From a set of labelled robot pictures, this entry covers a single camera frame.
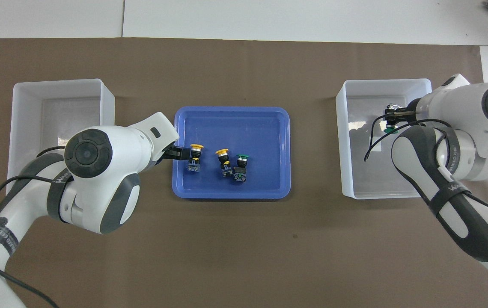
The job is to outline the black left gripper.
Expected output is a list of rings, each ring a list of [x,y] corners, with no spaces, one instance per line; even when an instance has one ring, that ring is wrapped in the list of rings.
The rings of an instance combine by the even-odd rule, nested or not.
[[[162,156],[158,159],[161,162],[164,159],[173,159],[173,150],[176,152],[174,160],[189,160],[191,148],[167,147],[164,149]]]

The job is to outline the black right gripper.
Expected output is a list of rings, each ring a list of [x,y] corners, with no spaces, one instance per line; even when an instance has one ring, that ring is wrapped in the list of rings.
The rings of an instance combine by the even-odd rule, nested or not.
[[[407,123],[423,119],[423,115],[418,114],[418,106],[421,99],[412,100],[406,109],[385,109],[384,116],[387,118],[388,127],[402,127]]]

